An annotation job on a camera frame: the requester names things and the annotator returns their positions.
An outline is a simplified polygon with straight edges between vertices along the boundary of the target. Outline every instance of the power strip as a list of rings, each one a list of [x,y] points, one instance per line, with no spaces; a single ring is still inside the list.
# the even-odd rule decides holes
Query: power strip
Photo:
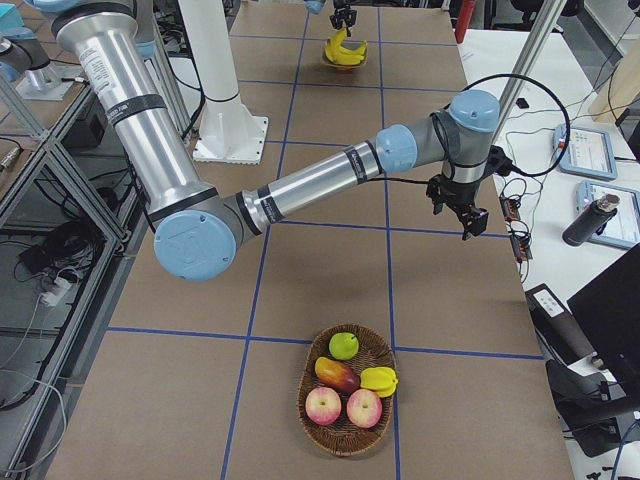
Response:
[[[47,307],[55,307],[70,289],[71,282],[62,277],[56,277],[51,289],[40,296],[40,301]]]

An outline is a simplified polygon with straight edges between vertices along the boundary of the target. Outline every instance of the brown tabletop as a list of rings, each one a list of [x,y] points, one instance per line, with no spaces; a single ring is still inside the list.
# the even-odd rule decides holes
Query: brown tabletop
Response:
[[[326,11],[242,4],[242,99],[271,123],[259,166],[198,164],[222,195],[464,87],[439,10],[358,7],[354,39],[370,50],[352,72],[321,63]],[[274,226],[200,284],[165,273],[147,235],[47,478],[573,478],[491,182],[478,204],[488,231],[462,242],[424,187],[365,184]],[[392,428],[350,459],[315,446],[295,406],[311,340],[341,323],[385,337],[400,377]]]

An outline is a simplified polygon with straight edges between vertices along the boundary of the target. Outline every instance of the tablet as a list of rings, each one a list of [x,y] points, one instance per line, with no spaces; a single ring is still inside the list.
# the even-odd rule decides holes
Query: tablet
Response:
[[[553,134],[556,158],[564,143],[565,125],[558,125]],[[598,180],[618,177],[608,132],[584,127],[571,127],[569,147],[560,160],[559,168],[565,173],[582,175]]]
[[[601,235],[594,233],[589,241],[628,250],[640,242],[640,192],[585,180],[578,185],[578,212],[608,193],[620,198],[618,213]]]

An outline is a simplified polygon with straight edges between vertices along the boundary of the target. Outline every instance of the red object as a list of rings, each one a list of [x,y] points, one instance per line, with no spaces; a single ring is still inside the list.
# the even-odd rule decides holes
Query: red object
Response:
[[[476,0],[463,0],[458,14],[458,21],[456,22],[456,42],[458,43],[462,43],[464,40],[464,34],[467,33],[467,28],[469,28],[474,8],[476,8]]]

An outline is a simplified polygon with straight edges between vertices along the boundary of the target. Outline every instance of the green pear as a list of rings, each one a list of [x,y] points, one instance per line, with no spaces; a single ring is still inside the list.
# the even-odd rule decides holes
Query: green pear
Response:
[[[356,356],[360,342],[349,332],[336,333],[329,340],[329,352],[336,360],[350,360]]]

